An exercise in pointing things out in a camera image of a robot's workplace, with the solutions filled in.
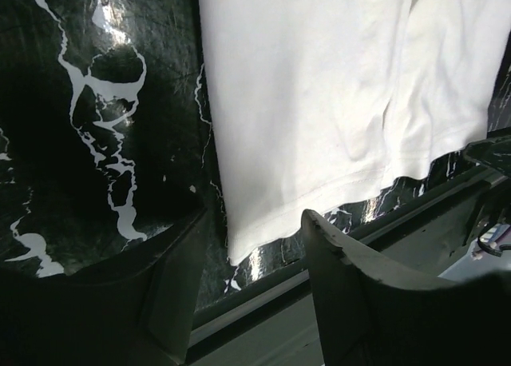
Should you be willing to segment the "white t shirt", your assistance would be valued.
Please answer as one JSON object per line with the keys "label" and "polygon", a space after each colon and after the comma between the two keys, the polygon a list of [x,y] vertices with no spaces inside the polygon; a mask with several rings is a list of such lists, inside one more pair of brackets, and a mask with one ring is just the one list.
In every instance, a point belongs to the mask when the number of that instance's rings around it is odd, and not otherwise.
{"label": "white t shirt", "polygon": [[510,0],[199,0],[228,259],[487,134]]}

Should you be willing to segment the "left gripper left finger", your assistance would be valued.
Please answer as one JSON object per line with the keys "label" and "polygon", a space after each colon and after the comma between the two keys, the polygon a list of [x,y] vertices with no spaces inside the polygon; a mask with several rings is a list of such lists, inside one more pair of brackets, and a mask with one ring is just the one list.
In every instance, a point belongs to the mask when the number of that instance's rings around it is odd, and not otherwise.
{"label": "left gripper left finger", "polygon": [[188,351],[208,243],[208,212],[182,222],[155,263],[141,310],[136,364],[183,364]]}

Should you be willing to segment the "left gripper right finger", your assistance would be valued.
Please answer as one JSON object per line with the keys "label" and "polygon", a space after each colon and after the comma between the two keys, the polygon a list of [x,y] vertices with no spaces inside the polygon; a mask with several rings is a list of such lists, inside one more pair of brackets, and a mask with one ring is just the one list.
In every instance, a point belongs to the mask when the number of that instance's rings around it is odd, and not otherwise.
{"label": "left gripper right finger", "polygon": [[509,272],[455,282],[386,257],[316,211],[301,226],[325,364],[509,364]]}

